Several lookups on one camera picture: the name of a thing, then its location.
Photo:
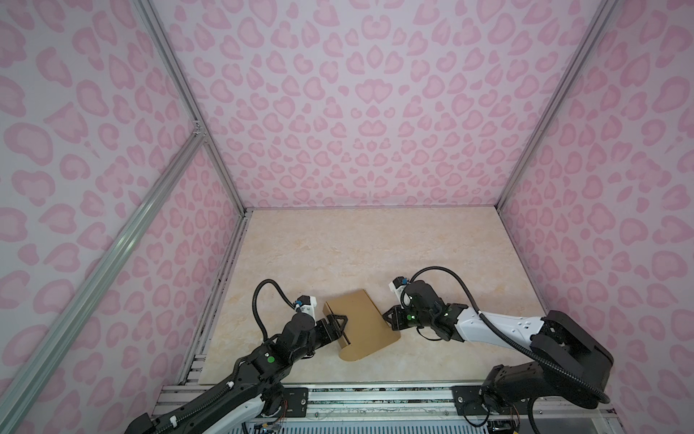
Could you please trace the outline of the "brown cardboard box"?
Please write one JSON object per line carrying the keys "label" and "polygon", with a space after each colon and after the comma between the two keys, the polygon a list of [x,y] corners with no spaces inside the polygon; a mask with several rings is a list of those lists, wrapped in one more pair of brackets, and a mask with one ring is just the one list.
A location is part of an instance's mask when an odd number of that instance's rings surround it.
{"label": "brown cardboard box", "polygon": [[400,339],[400,332],[382,318],[364,289],[327,300],[324,314],[347,318],[343,336],[338,340],[339,357],[345,362],[360,361]]}

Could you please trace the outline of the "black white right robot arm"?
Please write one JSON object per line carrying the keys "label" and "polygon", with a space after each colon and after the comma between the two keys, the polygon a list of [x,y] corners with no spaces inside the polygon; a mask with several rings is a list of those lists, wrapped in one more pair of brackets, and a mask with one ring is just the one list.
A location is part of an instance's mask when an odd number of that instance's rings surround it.
{"label": "black white right robot arm", "polygon": [[428,328],[444,342],[496,345],[529,359],[493,367],[480,390],[493,404],[561,397],[594,410],[609,402],[605,387],[614,358],[570,316],[556,310],[530,318],[492,314],[446,303],[428,283],[404,277],[392,280],[389,288],[399,303],[382,317],[393,330]]}

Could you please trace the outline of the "aluminium post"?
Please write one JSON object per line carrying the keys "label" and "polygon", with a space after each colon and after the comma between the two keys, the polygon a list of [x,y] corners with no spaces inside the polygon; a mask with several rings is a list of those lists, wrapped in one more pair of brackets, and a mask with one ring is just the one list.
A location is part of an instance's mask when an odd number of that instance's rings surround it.
{"label": "aluminium post", "polygon": [[609,29],[612,21],[616,19],[623,1],[604,0],[601,1],[596,9],[587,30],[578,44],[565,71],[562,72],[558,85],[554,90],[548,105],[543,110],[536,128],[520,153],[520,157],[511,172],[506,186],[502,190],[499,200],[495,204],[495,210],[501,214],[504,208],[511,202],[516,187],[520,184],[522,176],[527,167],[531,164],[531,159],[540,148],[544,137],[547,136],[549,127],[554,122],[560,110],[571,94],[576,85],[581,72],[588,64],[591,56],[601,43],[605,33]]}
{"label": "aluminium post", "polygon": [[136,9],[142,25],[151,37],[155,50],[164,63],[164,67],[166,67],[168,76],[182,101],[182,105],[195,125],[195,131],[202,135],[205,149],[211,158],[211,162],[213,162],[213,167],[220,176],[220,180],[222,180],[222,186],[231,198],[236,211],[241,216],[245,215],[247,209],[242,204],[242,200],[240,200],[240,195],[236,186],[233,184],[231,173],[222,158],[222,152],[220,152],[211,134],[208,123],[204,118],[204,114],[202,114],[200,105],[193,95],[193,88],[184,73],[182,64],[176,56],[174,46],[166,32],[166,28],[161,21],[154,2],[135,0],[132,1],[131,4]]}

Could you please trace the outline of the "back left aluminium post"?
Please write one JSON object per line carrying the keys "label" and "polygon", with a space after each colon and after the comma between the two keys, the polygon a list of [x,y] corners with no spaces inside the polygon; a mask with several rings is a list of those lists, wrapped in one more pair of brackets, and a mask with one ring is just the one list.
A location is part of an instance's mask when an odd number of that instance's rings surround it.
{"label": "back left aluminium post", "polygon": [[231,173],[222,158],[222,152],[220,152],[211,134],[208,123],[204,118],[204,114],[202,114],[200,105],[193,95],[193,88],[184,73],[182,64],[176,56],[174,46],[166,32],[166,28],[161,21],[154,2],[135,0],[132,1],[131,4],[136,9],[142,25],[151,37],[155,50],[164,63],[164,67],[166,67],[168,76],[182,101],[182,105],[195,125],[195,131],[202,135],[205,149],[211,158],[211,162],[213,162],[213,167],[220,176],[220,180],[222,180],[222,186],[231,198],[236,211],[241,216],[245,215],[247,209],[242,204],[242,200],[240,200],[240,195],[236,186],[233,184]]}

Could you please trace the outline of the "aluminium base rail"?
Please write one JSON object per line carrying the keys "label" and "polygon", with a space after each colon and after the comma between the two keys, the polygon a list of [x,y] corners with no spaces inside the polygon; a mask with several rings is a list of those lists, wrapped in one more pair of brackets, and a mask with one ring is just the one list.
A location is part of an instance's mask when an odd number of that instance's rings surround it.
{"label": "aluminium base rail", "polygon": [[458,416],[451,387],[477,382],[286,383],[309,389],[305,418],[272,427],[254,419],[233,433],[622,433],[616,410],[585,410],[558,397],[484,417]]}

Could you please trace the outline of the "left aluminium frame strut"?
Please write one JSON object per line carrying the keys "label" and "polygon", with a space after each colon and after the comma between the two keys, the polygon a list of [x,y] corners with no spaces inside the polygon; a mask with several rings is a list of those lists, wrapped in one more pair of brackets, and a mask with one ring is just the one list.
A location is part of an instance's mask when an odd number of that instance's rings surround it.
{"label": "left aluminium frame strut", "polygon": [[203,132],[187,139],[18,372],[1,400],[1,432],[16,432],[204,143]]}

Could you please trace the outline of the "black mounting plate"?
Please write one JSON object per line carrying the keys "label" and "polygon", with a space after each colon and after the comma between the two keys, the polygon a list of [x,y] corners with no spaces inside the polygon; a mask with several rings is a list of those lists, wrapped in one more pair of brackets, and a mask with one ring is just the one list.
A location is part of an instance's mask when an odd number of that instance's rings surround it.
{"label": "black mounting plate", "polygon": [[454,385],[451,387],[453,403],[457,415],[471,417],[484,417],[487,414],[481,398],[480,385]]}
{"label": "black mounting plate", "polygon": [[269,400],[269,417],[278,419],[305,418],[307,415],[307,405],[309,389],[305,387],[285,387],[280,385]]}

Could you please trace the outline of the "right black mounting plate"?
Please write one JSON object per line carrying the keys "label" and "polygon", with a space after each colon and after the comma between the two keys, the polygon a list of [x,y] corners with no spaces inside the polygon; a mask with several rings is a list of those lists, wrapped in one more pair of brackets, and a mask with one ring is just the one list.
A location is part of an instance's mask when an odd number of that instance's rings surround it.
{"label": "right black mounting plate", "polygon": [[453,403],[457,415],[471,417],[484,417],[487,414],[481,398],[480,385],[454,385],[451,387]]}

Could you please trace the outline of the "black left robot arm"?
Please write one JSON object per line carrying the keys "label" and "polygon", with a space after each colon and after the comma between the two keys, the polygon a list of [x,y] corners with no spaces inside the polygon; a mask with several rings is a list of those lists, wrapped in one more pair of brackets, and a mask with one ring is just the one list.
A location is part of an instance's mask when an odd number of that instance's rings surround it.
{"label": "black left robot arm", "polygon": [[295,363],[343,337],[347,316],[316,321],[296,313],[281,333],[235,362],[232,373],[197,398],[160,417],[143,413],[127,433],[227,433],[259,417],[276,424],[290,412],[293,398],[282,384]]}

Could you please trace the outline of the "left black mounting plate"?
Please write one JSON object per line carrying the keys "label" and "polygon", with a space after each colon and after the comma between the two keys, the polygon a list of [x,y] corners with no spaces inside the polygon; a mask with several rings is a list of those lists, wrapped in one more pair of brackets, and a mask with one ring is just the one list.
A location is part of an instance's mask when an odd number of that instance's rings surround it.
{"label": "left black mounting plate", "polygon": [[285,387],[280,385],[269,400],[269,417],[278,419],[305,418],[307,415],[307,405],[309,389],[305,387]]}

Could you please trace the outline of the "back right aluminium post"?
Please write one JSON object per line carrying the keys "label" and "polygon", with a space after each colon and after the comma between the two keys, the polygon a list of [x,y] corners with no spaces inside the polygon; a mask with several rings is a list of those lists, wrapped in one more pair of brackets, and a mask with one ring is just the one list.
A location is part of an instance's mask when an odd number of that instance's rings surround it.
{"label": "back right aluminium post", "polygon": [[587,30],[578,44],[565,71],[562,72],[558,85],[554,90],[548,105],[543,110],[536,128],[520,153],[520,157],[511,172],[506,186],[502,190],[499,200],[495,204],[495,210],[501,214],[504,208],[511,202],[516,187],[520,184],[522,176],[527,167],[531,164],[531,159],[540,148],[544,137],[547,136],[549,127],[554,122],[560,110],[571,94],[576,85],[581,72],[588,64],[591,56],[601,43],[605,33],[609,29],[612,21],[616,19],[623,1],[604,0],[601,1],[596,9]]}

